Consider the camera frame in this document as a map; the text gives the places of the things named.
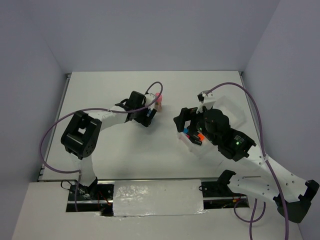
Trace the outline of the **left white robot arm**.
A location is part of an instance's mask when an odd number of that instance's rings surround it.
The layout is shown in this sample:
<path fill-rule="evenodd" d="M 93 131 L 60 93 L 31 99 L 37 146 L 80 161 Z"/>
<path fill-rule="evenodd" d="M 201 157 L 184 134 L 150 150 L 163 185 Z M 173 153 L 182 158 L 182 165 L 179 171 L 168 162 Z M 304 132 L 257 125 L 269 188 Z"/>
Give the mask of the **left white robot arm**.
<path fill-rule="evenodd" d="M 129 98 L 115 104 L 109 111 L 75 112 L 61 137 L 61 143 L 74 165 L 80 170 L 79 193 L 91 200 L 98 193 L 98 178 L 93 169 L 94 152 L 100 132 L 129 121 L 148 127 L 155 116 L 157 94 L 132 91 Z"/>

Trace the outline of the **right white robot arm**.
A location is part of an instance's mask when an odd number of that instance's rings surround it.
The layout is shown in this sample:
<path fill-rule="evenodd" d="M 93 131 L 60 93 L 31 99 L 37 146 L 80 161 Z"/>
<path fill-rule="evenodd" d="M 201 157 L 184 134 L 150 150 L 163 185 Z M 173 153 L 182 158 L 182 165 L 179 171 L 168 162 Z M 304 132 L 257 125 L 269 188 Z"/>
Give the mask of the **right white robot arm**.
<path fill-rule="evenodd" d="M 267 155 L 245 133 L 233 129 L 229 118 L 219 109 L 182 108 L 173 119 L 177 131 L 184 131 L 190 122 L 190 135 L 201 133 L 225 158 L 257 172 L 265 183 L 255 182 L 232 170 L 224 170 L 217 179 L 217 190 L 223 196 L 245 194 L 256 199 L 273 202 L 277 211 L 293 223 L 301 223 L 307 215 L 320 185 L 288 171 Z"/>

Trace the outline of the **blue tape roll tub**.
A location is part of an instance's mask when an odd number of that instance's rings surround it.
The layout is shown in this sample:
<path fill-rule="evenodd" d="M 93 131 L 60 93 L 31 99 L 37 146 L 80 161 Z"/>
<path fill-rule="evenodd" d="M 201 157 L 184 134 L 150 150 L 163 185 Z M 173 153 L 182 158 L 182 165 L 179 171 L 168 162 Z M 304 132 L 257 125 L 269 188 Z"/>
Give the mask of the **blue tape roll tub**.
<path fill-rule="evenodd" d="M 150 109 L 146 115 L 146 119 L 148 121 L 152 121 L 152 119 L 154 118 L 155 114 L 157 113 L 156 109 Z"/>

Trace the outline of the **orange cap highlighter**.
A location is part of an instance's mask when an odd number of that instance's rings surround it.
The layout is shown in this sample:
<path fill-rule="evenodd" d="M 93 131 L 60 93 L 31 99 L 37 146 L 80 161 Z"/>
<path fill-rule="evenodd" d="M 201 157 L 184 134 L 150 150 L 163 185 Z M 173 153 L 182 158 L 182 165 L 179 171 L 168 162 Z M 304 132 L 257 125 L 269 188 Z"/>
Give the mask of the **orange cap highlighter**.
<path fill-rule="evenodd" d="M 201 133 L 190 133 L 188 135 L 189 140 L 193 143 L 196 144 L 198 146 L 201 146 L 203 144 L 203 140 L 204 140 L 204 136 Z"/>

